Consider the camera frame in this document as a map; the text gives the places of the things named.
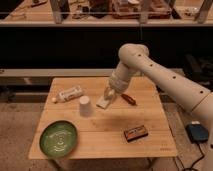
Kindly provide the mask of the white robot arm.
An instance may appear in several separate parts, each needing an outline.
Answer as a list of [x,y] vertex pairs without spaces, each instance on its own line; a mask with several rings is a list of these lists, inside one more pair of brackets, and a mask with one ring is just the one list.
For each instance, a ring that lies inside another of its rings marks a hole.
[[136,71],[142,72],[187,112],[196,116],[209,131],[208,144],[213,148],[213,92],[188,78],[154,62],[142,44],[124,44],[118,51],[119,63],[109,77],[104,98],[123,93]]

